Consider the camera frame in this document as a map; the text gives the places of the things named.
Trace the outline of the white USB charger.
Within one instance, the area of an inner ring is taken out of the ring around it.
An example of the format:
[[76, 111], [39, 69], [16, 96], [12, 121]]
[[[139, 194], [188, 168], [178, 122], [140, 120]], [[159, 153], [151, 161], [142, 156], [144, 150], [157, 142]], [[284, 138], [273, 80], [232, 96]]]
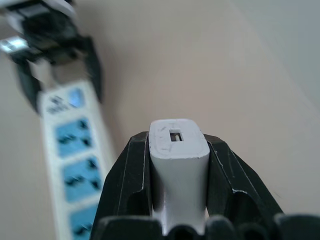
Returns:
[[205, 231], [210, 149], [190, 119], [161, 119], [148, 133], [153, 216], [167, 235], [178, 225]]

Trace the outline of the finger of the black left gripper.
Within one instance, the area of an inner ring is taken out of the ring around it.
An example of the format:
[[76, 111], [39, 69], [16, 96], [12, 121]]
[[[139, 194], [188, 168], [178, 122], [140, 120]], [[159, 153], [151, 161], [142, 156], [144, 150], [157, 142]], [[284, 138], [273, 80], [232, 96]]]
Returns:
[[22, 93], [38, 114], [38, 95], [42, 90], [40, 81], [33, 76], [30, 64], [26, 59], [18, 59], [15, 64]]
[[93, 85], [97, 99], [101, 103], [103, 101], [103, 69], [93, 39], [90, 36], [81, 36], [79, 38], [79, 49], [83, 54], [89, 80]]

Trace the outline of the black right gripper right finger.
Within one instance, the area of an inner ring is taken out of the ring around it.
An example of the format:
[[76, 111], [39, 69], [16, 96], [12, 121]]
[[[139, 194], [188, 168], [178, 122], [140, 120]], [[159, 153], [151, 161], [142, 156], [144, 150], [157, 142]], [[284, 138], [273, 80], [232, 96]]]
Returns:
[[210, 216], [222, 215], [235, 226], [270, 226], [282, 209], [259, 175], [219, 137], [206, 134], [209, 165], [206, 207]]

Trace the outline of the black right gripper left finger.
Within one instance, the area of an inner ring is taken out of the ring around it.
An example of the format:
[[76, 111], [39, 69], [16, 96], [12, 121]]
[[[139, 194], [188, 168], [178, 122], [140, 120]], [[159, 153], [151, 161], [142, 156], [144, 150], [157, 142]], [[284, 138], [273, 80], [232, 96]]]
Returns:
[[105, 178], [98, 219], [109, 216], [151, 216], [152, 190], [149, 133], [132, 136]]

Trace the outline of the white power strip blue sockets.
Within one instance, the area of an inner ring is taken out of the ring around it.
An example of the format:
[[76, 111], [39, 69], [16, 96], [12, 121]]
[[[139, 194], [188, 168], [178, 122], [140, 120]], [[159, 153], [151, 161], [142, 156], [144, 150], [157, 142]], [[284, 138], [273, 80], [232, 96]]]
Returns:
[[79, 80], [38, 99], [56, 240], [89, 240], [115, 162], [93, 85]]

